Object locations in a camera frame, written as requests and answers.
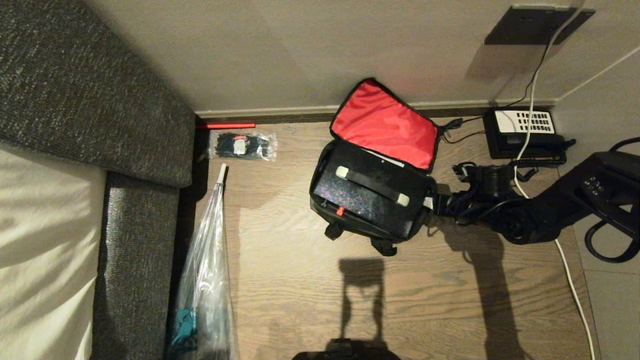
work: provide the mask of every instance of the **white bedsheet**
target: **white bedsheet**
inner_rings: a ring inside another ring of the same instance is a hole
[[[0,145],[0,359],[88,359],[105,171]]]

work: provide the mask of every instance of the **plastic bag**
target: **plastic bag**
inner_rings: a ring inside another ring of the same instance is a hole
[[[207,157],[276,160],[278,140],[276,134],[264,133],[209,133]]]
[[[239,359],[222,211],[226,168],[223,164],[189,244],[178,289],[170,359]]]

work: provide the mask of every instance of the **wooden floor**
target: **wooden floor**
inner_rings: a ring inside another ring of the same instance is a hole
[[[469,122],[451,137],[480,129],[481,120]],[[432,219],[399,244],[392,258],[381,257],[368,239],[354,234],[331,241],[324,236],[324,220],[310,210],[308,195],[318,156],[332,139],[328,123],[257,130],[277,134],[276,162],[224,159],[227,247],[242,360],[290,360],[298,352],[321,351],[341,328],[350,338],[381,336],[407,360],[589,358],[553,243],[512,245],[484,227],[456,227],[446,218]],[[484,135],[473,136],[440,144],[433,177],[452,191],[464,190],[451,170],[462,161],[497,163]],[[211,160],[210,182],[221,162]],[[542,169],[523,186],[533,196],[557,177],[556,170]],[[203,207],[201,200],[196,219]],[[560,242],[597,346],[572,229],[562,232]]]

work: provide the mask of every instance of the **white cable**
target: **white cable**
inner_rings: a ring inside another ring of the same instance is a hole
[[[533,102],[534,102],[534,95],[536,93],[536,82],[538,81],[538,73],[540,72],[540,69],[544,64],[545,58],[547,57],[547,53],[551,49],[551,46],[553,45],[553,43],[556,41],[558,34],[560,34],[560,32],[562,32],[562,30],[565,27],[567,27],[567,25],[569,25],[571,21],[573,21],[578,16],[578,14],[580,14],[580,11],[582,11],[585,2],[586,0],[583,0],[581,4],[577,7],[577,9],[574,11],[573,15],[571,15],[571,17],[569,17],[569,19],[567,19],[564,22],[564,24],[562,24],[556,30],[554,35],[551,37],[551,40],[549,40],[549,45],[547,46],[545,53],[542,54],[542,60],[540,61],[540,66],[536,69],[536,72],[533,74],[533,82],[531,83],[531,99],[529,102],[529,116],[527,117],[527,136],[525,137],[524,144],[522,146],[522,149],[520,149],[520,152],[518,153],[518,157],[516,158],[516,161],[520,160],[520,158],[522,157],[522,154],[524,153],[525,149],[529,144],[529,139],[531,138],[531,119],[533,115]],[[524,190],[520,186],[520,183],[518,182],[518,165],[515,165],[513,168],[515,171],[515,177],[513,181],[516,187],[518,188],[518,190],[520,191],[520,193],[522,194],[522,196],[528,199],[529,196],[527,195],[527,193],[524,192]],[[560,246],[560,241],[556,239],[555,243],[558,248],[558,251],[560,252],[560,257],[562,258],[562,262],[564,265],[564,272],[569,282],[569,287],[571,288],[573,299],[575,300],[575,303],[578,306],[578,312],[580,313],[580,318],[582,319],[582,323],[584,324],[584,329],[587,332],[587,340],[589,341],[589,353],[591,354],[591,360],[595,360],[596,356],[595,356],[595,352],[593,351],[593,340],[591,339],[591,331],[589,330],[589,324],[587,323],[587,319],[584,316],[584,311],[582,310],[582,304],[580,304],[580,299],[578,298],[578,294],[575,291],[575,286],[573,285],[573,279],[571,278],[571,272],[569,271],[569,265],[566,262],[566,257],[564,256],[564,251],[562,250],[562,246]]]

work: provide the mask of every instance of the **black equipment case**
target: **black equipment case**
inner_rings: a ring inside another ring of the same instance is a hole
[[[311,208],[334,240],[343,231],[371,238],[384,256],[409,240],[429,215],[439,128],[375,79],[360,82],[330,126],[309,190]]]

